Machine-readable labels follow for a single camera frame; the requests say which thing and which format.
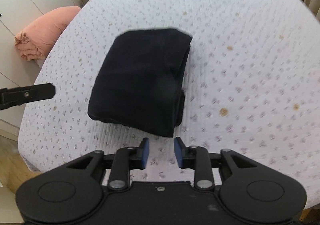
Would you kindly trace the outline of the pink folded blanket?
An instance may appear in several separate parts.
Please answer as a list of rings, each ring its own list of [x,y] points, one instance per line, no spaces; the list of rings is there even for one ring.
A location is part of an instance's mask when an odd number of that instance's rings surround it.
[[[80,10],[79,6],[60,7],[31,22],[15,36],[15,48],[20,56],[26,61],[47,58]]]

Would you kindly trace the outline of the dark navy garment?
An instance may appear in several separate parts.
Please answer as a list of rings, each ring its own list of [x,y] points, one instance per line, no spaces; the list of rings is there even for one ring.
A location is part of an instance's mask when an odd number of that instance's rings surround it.
[[[192,39],[172,28],[116,37],[95,79],[88,116],[173,137],[182,123],[182,83]]]

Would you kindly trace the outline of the floral quilted bed cover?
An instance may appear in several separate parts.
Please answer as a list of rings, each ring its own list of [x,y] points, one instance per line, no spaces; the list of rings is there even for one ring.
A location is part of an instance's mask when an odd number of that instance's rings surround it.
[[[140,144],[145,132],[90,119],[89,96],[119,34],[165,27],[193,37],[175,135],[291,176],[306,206],[319,204],[319,22],[301,0],[90,0],[37,77],[56,95],[25,107],[18,150],[27,166],[45,172]]]

